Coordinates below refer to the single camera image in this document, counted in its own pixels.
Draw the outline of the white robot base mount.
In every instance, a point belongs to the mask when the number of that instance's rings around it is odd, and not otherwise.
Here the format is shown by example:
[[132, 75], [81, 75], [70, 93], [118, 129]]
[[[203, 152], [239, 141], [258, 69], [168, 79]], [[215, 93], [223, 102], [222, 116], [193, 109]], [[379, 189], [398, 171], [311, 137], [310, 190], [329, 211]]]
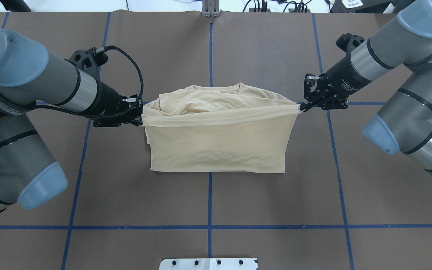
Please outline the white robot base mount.
[[258, 270], [256, 258], [167, 258], [160, 270]]

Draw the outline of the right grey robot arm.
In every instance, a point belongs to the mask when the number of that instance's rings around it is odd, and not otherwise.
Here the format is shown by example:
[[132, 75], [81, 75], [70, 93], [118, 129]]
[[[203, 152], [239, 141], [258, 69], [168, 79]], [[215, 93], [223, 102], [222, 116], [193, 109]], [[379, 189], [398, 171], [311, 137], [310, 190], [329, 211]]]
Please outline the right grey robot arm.
[[411, 157], [432, 176], [432, 0], [411, 3], [367, 39], [347, 33], [336, 45], [346, 56], [321, 75], [305, 75], [300, 110], [346, 109], [350, 95], [404, 65], [411, 76], [362, 134], [389, 155]]

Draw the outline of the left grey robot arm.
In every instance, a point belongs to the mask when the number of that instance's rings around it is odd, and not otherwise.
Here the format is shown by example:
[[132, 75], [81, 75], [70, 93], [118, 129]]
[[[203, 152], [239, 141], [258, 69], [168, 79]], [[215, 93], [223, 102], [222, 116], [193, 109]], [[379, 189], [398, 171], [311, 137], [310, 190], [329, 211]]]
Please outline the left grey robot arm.
[[143, 88], [137, 63], [117, 46], [75, 51], [64, 59], [38, 41], [0, 29], [0, 213], [16, 203], [32, 210], [68, 186], [27, 113], [55, 110], [88, 118], [96, 128], [143, 124], [143, 90], [125, 97], [101, 81], [98, 68], [112, 50], [132, 63]]

